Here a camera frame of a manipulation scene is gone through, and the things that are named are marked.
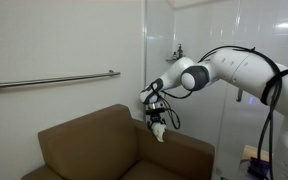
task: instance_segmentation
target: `brown upholstery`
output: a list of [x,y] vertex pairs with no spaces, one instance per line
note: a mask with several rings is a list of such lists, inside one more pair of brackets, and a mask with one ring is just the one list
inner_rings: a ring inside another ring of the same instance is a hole
[[161,166],[158,166],[149,161],[139,161],[130,169],[121,180],[187,180],[187,178],[180,176],[172,171],[169,171]]
[[114,105],[38,134],[45,166],[22,179],[211,179],[214,147],[166,130],[164,143]]

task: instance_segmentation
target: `metal grab bar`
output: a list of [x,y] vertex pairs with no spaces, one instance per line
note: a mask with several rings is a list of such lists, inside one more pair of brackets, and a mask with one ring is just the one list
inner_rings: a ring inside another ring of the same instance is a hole
[[35,84],[46,84],[46,83],[53,83],[53,82],[73,81],[73,80],[90,79],[90,78],[99,78],[99,77],[105,77],[105,76],[116,76],[116,75],[120,75],[120,74],[121,74],[120,72],[114,72],[114,71],[110,70],[109,73],[103,73],[103,74],[92,74],[92,75],[85,75],[85,76],[73,76],[73,77],[62,77],[62,78],[52,78],[52,79],[40,79],[40,80],[0,83],[0,88],[27,86],[27,85],[35,85]]

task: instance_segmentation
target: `black cable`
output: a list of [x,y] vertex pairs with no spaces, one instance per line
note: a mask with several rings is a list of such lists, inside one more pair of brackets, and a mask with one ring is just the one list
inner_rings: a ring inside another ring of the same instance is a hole
[[273,176],[273,114],[272,114],[272,120],[270,121],[270,136],[269,136],[269,157],[268,157],[268,161],[269,161],[269,165],[270,165],[270,177],[271,180],[274,179]]
[[167,92],[165,92],[165,91],[162,91],[162,92],[165,93],[166,95],[172,97],[172,98],[175,98],[175,99],[185,99],[185,98],[189,97],[189,96],[193,93],[193,91],[190,91],[190,92],[189,92],[188,94],[186,94],[185,96],[178,97],[178,96],[174,96],[174,95],[172,95],[172,94],[170,94],[170,93],[167,93]]
[[241,50],[251,50],[251,49],[247,49],[247,48],[245,48],[245,47],[240,47],[240,46],[220,46],[220,47],[217,47],[217,48],[209,51],[208,53],[206,53],[206,54],[200,59],[200,61],[198,61],[198,62],[200,63],[200,62],[204,61],[204,60],[205,60],[207,57],[209,57],[210,55],[215,54],[216,52],[214,52],[214,51],[216,51],[216,50],[218,50],[218,49],[223,49],[223,48],[239,48],[239,49],[241,49]]
[[[151,86],[154,94],[156,94],[156,96],[157,96],[157,98],[158,98],[157,101],[160,99],[160,100],[163,102],[163,104],[164,104],[164,106],[165,106],[165,110],[167,111],[167,113],[168,113],[168,115],[169,115],[169,117],[170,117],[170,119],[171,119],[171,122],[172,122],[174,128],[175,128],[175,129],[180,129],[180,128],[181,128],[181,120],[180,120],[179,116],[177,115],[177,113],[172,109],[170,103],[169,103],[165,98],[163,98],[163,97],[154,89],[153,84],[151,84],[150,86]],[[175,114],[175,116],[176,116],[176,118],[177,118],[177,123],[178,123],[177,126],[175,125],[175,122],[174,122],[173,113]]]
[[[260,140],[259,140],[259,144],[258,144],[258,149],[257,149],[258,161],[261,160],[261,150],[262,150],[262,144],[263,144],[265,132],[267,130],[268,124],[272,123],[272,121],[274,119],[273,118],[273,112],[274,112],[275,106],[277,104],[277,100],[279,98],[280,92],[281,92],[281,86],[280,86],[280,84],[277,84],[275,86],[274,93],[273,93],[273,96],[272,96],[271,105],[270,105],[270,111],[269,111],[268,116],[267,116],[267,118],[265,120],[265,124],[263,126],[263,129],[262,129],[262,132],[261,132],[261,136],[260,136]],[[271,129],[270,129],[269,139],[273,138],[271,136],[272,136],[272,134],[271,134]]]

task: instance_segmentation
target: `robotic arm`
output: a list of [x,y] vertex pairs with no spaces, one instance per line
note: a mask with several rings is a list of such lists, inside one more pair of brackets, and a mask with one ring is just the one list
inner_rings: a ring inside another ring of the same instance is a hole
[[[280,71],[288,67],[277,64]],[[247,51],[236,49],[218,50],[208,61],[194,63],[189,58],[181,58],[160,78],[147,86],[140,94],[143,104],[149,105],[149,115],[157,115],[161,112],[158,96],[163,96],[163,90],[176,88],[182,85],[189,91],[198,91],[222,79],[239,89],[261,99],[266,83],[274,76],[270,65],[262,57]],[[271,103],[273,89],[268,91],[265,101]],[[283,91],[277,103],[276,110],[288,117],[288,76],[283,78]],[[155,118],[152,125],[163,124]],[[151,129],[157,139],[162,141],[164,128],[160,125],[152,126]]]
[[[163,91],[180,85],[189,91],[198,91],[219,79],[247,91],[261,99],[264,104],[273,106],[288,122],[288,73],[284,73],[288,71],[288,67],[268,62],[265,55],[254,49],[225,48],[213,53],[212,58],[199,63],[194,63],[189,58],[181,58],[141,92],[141,102],[149,106],[147,111],[151,116],[149,127],[159,141],[163,142],[166,127],[159,116],[159,113],[164,111],[162,103],[159,103]],[[275,101],[278,86],[282,91],[278,101]],[[275,160],[277,163],[286,164],[283,169],[288,172],[288,132],[284,132],[278,139]]]

